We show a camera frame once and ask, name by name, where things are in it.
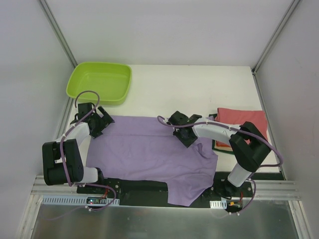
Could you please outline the right aluminium corner post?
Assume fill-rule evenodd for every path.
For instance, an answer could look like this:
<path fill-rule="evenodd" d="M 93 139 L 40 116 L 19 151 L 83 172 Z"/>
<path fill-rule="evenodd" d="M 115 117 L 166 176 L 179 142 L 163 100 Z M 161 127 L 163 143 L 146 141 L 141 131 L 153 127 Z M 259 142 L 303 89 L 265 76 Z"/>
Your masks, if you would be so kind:
<path fill-rule="evenodd" d="M 267 42 L 265 48 L 263 49 L 260 57 L 258 58 L 256 64 L 251 68 L 252 75 L 256 75 L 260 67 L 262 66 L 263 62 L 266 60 L 267 56 L 270 54 L 273 46 L 275 45 L 276 41 L 280 37 L 281 33 L 283 32 L 284 28 L 288 24 L 289 20 L 292 18 L 293 14 L 295 13 L 296 9 L 300 5 L 302 0 L 292 0 L 286 9 L 284 15 L 282 16 L 281 20 L 279 21 L 278 25 L 276 26 L 274 32 L 272 33 L 269 41 Z"/>

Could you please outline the purple t shirt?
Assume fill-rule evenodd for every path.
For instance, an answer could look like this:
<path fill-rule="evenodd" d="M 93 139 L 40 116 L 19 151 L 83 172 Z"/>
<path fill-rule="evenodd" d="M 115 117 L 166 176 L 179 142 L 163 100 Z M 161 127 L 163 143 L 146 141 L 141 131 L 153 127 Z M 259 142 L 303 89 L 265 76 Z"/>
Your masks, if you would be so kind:
<path fill-rule="evenodd" d="M 171 127 L 156 118 L 114 116 L 115 122 L 90 141 L 86 166 L 131 181 L 158 181 L 168 187 L 169 204 L 190 206 L 212 187 L 218 156 L 211 140 L 198 138 L 186 148 Z"/>

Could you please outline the folded green t shirt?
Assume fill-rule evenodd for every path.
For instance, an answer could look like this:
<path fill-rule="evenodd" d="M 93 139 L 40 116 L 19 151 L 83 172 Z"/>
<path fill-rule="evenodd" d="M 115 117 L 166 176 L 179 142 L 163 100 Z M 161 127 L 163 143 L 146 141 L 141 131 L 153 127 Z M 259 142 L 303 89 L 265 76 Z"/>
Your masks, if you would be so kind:
<path fill-rule="evenodd" d="M 215 140 L 212 141 L 212 150 L 227 153 L 227 154 L 234 154 L 232 148 L 217 148 L 215 147 Z"/>

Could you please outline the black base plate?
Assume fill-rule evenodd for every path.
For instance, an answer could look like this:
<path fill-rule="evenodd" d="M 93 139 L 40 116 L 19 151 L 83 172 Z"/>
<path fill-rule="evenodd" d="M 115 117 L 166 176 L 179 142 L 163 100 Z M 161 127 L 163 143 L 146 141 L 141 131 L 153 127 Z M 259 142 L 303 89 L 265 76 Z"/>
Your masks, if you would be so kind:
<path fill-rule="evenodd" d="M 181 202 L 181 196 L 169 203 L 168 202 L 168 189 L 166 183 L 153 182 L 153 181 L 128 181 L 117 179 L 105 179 L 105 183 L 109 183 L 110 186 L 115 188 L 116 195 L 109 191 L 107 196 L 100 196 L 105 193 L 105 189 L 98 187 L 77 188 L 76 192 L 71 196 L 87 196 L 87 197 L 99 197 L 112 198 L 116 196 L 116 199 L 120 200 L 121 206 L 142 206 L 142 207 L 184 207 L 184 203 Z M 200 196 L 198 196 L 190 205 L 190 208 L 209 208 L 209 201 L 235 201 L 239 207 L 242 208 L 242 203 L 239 202 L 242 199 L 251 199 L 253 196 L 252 183 L 245 182 L 240 189 L 232 196 L 230 200 L 222 198 L 217 195 L 212 188 L 204 190 Z"/>

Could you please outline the aluminium corner post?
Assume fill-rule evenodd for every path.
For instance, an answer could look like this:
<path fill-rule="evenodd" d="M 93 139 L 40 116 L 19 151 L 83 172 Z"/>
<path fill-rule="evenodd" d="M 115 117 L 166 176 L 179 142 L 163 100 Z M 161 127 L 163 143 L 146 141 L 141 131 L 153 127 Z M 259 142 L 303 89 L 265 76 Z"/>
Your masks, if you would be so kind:
<path fill-rule="evenodd" d="M 267 56 L 270 54 L 273 46 L 275 45 L 276 41 L 280 37 L 281 33 L 283 32 L 284 28 L 288 24 L 289 20 L 292 18 L 293 14 L 295 13 L 296 9 L 300 5 L 302 0 L 292 0 L 286 9 L 284 15 L 282 16 L 281 20 L 279 21 L 278 25 L 276 26 L 274 32 L 272 33 L 269 41 L 267 42 L 265 48 L 263 49 L 260 57 L 258 58 L 256 64 L 251 68 L 252 75 L 256 75 L 260 67 L 262 66 L 263 62 L 266 60 Z"/>
<path fill-rule="evenodd" d="M 66 56 L 69 60 L 69 62 L 75 68 L 78 65 L 78 63 L 74 57 L 74 54 L 73 54 L 65 36 L 64 36 L 48 2 L 46 0 L 38 0 L 37 2 L 39 3 L 44 15 L 46 16 L 55 36 L 56 36 L 57 40 L 59 41 L 64 53 L 66 54 Z"/>

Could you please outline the left aluminium corner post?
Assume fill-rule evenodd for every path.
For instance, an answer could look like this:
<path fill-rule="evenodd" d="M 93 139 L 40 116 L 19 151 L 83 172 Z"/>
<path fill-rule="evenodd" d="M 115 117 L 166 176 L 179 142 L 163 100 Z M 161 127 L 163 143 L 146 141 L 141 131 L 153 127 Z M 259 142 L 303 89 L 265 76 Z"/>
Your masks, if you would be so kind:
<path fill-rule="evenodd" d="M 59 41 L 64 53 L 66 54 L 66 56 L 69 60 L 69 62 L 75 68 L 78 65 L 78 63 L 74 57 L 74 54 L 73 54 L 65 36 L 64 36 L 48 2 L 46 0 L 38 0 L 37 2 L 39 3 L 44 15 L 46 16 L 55 36 L 56 36 L 57 40 Z"/>

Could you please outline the green plastic basin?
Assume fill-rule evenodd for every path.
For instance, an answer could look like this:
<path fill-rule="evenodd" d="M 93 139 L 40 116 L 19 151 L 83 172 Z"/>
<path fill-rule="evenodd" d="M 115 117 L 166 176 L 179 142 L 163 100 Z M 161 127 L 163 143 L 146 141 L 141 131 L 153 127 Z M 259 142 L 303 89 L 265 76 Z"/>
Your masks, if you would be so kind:
<path fill-rule="evenodd" d="M 119 63 L 83 62 L 72 72 L 66 94 L 76 98 L 83 91 L 94 91 L 101 105 L 121 105 L 127 97 L 132 81 L 130 66 Z"/>

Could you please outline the folded pink t shirt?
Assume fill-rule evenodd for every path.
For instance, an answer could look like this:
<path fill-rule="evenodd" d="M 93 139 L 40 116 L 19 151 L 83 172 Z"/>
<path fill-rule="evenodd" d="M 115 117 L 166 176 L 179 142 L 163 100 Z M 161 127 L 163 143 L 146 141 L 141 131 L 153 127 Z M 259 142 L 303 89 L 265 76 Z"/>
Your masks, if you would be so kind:
<path fill-rule="evenodd" d="M 263 137 L 268 139 L 268 122 L 266 120 L 266 114 L 263 111 L 243 111 L 218 108 L 215 121 L 227 124 L 243 124 L 246 121 L 251 122 L 260 131 Z"/>

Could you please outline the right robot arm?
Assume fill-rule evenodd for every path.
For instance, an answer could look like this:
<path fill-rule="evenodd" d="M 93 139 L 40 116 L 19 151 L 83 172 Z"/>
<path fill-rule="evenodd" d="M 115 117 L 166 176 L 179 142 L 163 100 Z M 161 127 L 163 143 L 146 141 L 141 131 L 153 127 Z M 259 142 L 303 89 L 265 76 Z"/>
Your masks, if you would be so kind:
<path fill-rule="evenodd" d="M 242 191 L 243 183 L 255 173 L 270 153 L 268 141 L 251 122 L 226 124 L 203 118 L 190 117 L 176 111 L 163 124 L 173 127 L 173 135 L 185 146 L 190 147 L 197 139 L 207 138 L 231 147 L 236 165 L 222 183 L 225 193 L 236 196 Z"/>

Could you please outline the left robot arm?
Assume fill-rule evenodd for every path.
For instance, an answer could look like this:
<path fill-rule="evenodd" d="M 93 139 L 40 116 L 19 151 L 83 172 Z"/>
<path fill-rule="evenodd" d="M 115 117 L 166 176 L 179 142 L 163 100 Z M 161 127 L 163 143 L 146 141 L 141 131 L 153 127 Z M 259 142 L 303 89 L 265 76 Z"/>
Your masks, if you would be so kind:
<path fill-rule="evenodd" d="M 60 138 L 42 146 L 43 176 L 47 185 L 88 184 L 95 194 L 105 189 L 103 173 L 98 167 L 83 163 L 79 146 L 87 138 L 95 139 L 115 121 L 102 106 L 80 103 L 69 129 Z"/>

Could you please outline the folded orange t shirt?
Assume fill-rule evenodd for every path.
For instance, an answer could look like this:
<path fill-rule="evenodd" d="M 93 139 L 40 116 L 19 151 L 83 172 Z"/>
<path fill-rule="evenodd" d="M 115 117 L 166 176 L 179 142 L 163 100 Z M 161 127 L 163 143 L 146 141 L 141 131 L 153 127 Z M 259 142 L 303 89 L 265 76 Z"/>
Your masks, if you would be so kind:
<path fill-rule="evenodd" d="M 219 141 L 215 141 L 215 147 L 217 148 L 230 148 L 231 146 Z"/>

